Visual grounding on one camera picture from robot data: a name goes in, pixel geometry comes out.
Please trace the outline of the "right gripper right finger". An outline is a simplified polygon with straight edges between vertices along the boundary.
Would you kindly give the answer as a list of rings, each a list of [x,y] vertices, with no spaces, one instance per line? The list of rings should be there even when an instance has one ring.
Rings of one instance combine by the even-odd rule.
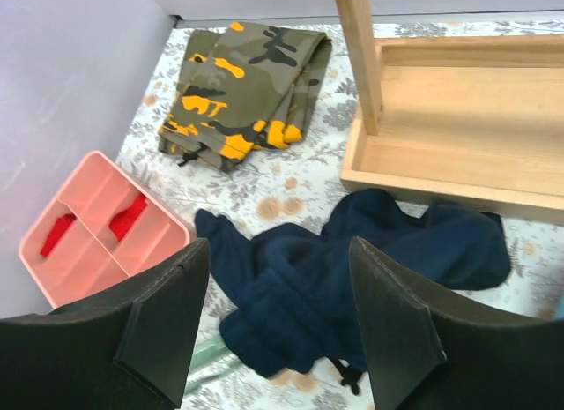
[[[361,238],[349,266],[376,408],[562,408],[561,320],[475,302]]]

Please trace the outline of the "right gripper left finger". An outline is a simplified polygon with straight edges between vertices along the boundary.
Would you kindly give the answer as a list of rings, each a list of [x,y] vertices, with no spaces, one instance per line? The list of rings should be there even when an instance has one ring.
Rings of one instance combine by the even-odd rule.
[[[177,409],[209,281],[199,239],[46,315],[1,322],[4,409]]]

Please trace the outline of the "green hanger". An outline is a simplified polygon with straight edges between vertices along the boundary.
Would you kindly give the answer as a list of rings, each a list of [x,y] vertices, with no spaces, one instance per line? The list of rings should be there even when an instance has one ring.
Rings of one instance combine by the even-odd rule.
[[[241,366],[241,362],[235,357],[228,361],[229,355],[230,351],[220,335],[212,336],[196,345],[189,367],[184,395],[193,394],[208,383],[218,381],[236,371]],[[202,371],[205,372],[210,366],[218,362],[223,364],[222,368],[217,369],[214,373],[201,375]]]

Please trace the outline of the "navy blue shorts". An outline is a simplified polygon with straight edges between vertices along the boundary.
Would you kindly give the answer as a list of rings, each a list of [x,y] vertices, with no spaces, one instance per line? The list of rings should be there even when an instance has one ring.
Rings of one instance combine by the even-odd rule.
[[[412,217],[378,189],[342,198],[319,234],[286,223],[247,238],[206,210],[195,225],[210,244],[211,275],[234,304],[219,325],[226,347],[265,378],[308,373],[327,358],[353,393],[367,370],[349,270],[353,238],[454,290],[497,287],[511,270],[496,214],[439,203]]]

